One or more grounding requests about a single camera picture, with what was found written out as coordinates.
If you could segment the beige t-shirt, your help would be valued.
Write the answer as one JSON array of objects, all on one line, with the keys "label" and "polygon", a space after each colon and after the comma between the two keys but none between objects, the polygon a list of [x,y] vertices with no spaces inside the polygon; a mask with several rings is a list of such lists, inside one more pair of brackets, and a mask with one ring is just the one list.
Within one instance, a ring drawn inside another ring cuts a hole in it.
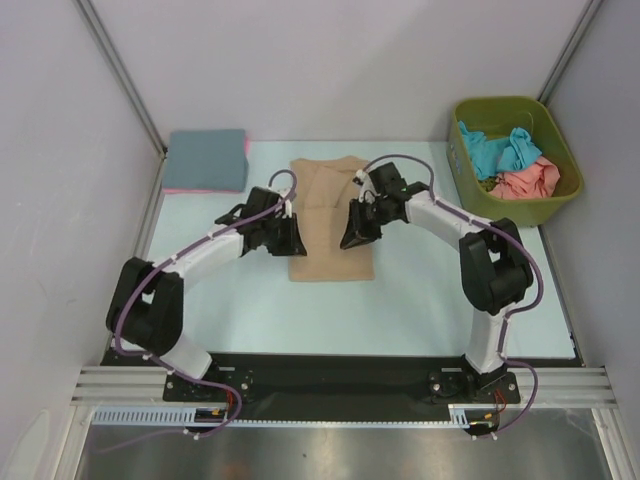
[{"label": "beige t-shirt", "polygon": [[372,281],[375,278],[370,246],[343,250],[349,202],[358,197],[353,183],[364,160],[347,156],[335,160],[296,159],[291,169],[298,184],[294,211],[305,256],[289,259],[294,282]]}]

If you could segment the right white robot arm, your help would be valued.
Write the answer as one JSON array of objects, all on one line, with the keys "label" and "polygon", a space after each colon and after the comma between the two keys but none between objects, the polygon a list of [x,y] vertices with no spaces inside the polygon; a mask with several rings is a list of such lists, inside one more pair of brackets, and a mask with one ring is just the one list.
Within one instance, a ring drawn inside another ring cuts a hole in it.
[{"label": "right white robot arm", "polygon": [[353,182],[360,191],[349,202],[341,249],[371,244],[382,238],[383,226],[402,221],[458,253],[462,290],[473,307],[461,388],[473,401],[486,400],[507,373],[508,316],[534,280],[517,226],[507,218],[490,223],[441,199],[430,185],[407,183],[392,163],[359,170]]}]

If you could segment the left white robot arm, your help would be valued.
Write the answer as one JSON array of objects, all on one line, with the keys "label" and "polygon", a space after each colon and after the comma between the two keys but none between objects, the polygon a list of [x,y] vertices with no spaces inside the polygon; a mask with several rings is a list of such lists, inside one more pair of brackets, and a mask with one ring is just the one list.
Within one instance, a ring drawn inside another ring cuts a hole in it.
[{"label": "left white robot arm", "polygon": [[186,387],[197,398],[214,397],[220,374],[213,358],[184,332],[187,291],[217,268],[264,247],[273,256],[305,256],[291,198],[271,188],[254,187],[246,202],[216,219],[203,237],[168,259],[153,263],[138,257],[122,267],[106,316],[114,347],[124,341],[141,355],[158,359],[186,375]]}]

